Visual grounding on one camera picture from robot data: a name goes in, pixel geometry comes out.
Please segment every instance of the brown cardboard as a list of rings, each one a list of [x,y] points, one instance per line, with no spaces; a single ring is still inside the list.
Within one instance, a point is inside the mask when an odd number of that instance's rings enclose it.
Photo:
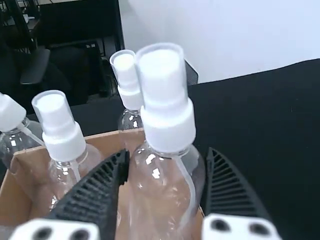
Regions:
[[[93,136],[88,136],[85,138],[88,144],[94,145],[98,148],[104,157],[108,157],[113,153],[121,150],[123,148],[121,141],[119,139],[118,131],[107,132],[102,134],[97,134]],[[139,137],[138,141],[142,142],[144,137]],[[38,173],[36,175],[35,180],[39,182],[45,182],[47,179],[44,177],[46,175],[46,169],[48,169],[48,162],[50,160],[47,151],[43,147],[38,147],[30,150],[26,157],[26,152],[20,152],[15,155],[12,160],[12,164],[14,164],[14,169],[16,169],[15,175],[16,178],[10,173],[7,172],[3,184],[0,188],[0,225],[4,226],[17,226],[22,224],[30,219],[36,217],[43,217],[41,209],[37,209],[33,206],[30,198],[24,193],[21,187],[18,185],[17,181],[20,184],[25,184],[25,186],[29,186],[32,188],[34,186],[34,182],[31,180],[26,180],[28,178],[28,174],[21,174],[20,169],[24,166],[28,166],[32,169],[32,173]],[[35,166],[31,164],[29,159],[32,161],[38,161],[38,164]],[[125,184],[121,186],[119,189],[119,202],[118,207],[121,213],[127,212],[129,194],[128,194],[128,186]],[[202,226],[203,215],[201,210],[198,211],[196,217],[195,230],[193,234],[194,240],[201,239],[201,226]],[[121,217],[121,221],[126,221],[125,216]],[[116,233],[117,240],[126,239],[126,227],[119,227]]]

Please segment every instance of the white wall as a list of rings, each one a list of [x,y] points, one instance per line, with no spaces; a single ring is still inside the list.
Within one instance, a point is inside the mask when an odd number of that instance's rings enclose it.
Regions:
[[[119,0],[124,43],[181,45],[199,82],[320,58],[320,0]]]

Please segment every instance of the spray bottle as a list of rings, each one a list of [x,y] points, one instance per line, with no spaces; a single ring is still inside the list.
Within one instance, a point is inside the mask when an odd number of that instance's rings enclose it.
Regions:
[[[0,158],[33,202],[34,208],[45,214],[48,211],[43,208],[42,200],[44,195],[52,192],[43,188],[46,179],[35,171],[40,164],[32,156],[35,149],[44,145],[42,128],[40,123],[29,120],[26,114],[21,105],[0,92]]]
[[[135,53],[131,50],[120,50],[110,57],[110,64],[118,82],[118,92],[125,107],[118,121],[119,137],[124,148],[131,154],[145,140],[140,117],[143,97],[136,72],[135,57]]]
[[[137,52],[136,65],[146,141],[129,165],[129,239],[191,240],[206,174],[192,145],[196,126],[184,52],[172,43],[150,45]]]
[[[42,138],[51,158],[49,176],[56,197],[51,202],[53,208],[103,160],[103,156],[98,149],[86,143],[63,92],[44,91],[36,95],[31,103],[42,126]]]

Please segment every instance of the black chair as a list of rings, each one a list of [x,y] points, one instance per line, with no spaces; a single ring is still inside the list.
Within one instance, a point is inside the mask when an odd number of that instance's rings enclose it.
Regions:
[[[6,44],[0,13],[0,92],[14,98],[28,114],[34,112],[32,98],[50,89],[65,92],[70,105],[86,103],[90,81],[86,52],[72,47],[50,51],[28,46],[30,53],[13,50]]]

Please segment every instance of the black table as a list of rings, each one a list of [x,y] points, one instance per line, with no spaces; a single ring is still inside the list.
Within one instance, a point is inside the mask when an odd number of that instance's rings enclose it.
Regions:
[[[197,136],[256,190],[285,240],[319,239],[320,59],[189,87]],[[117,129],[121,100],[72,108],[87,135]]]

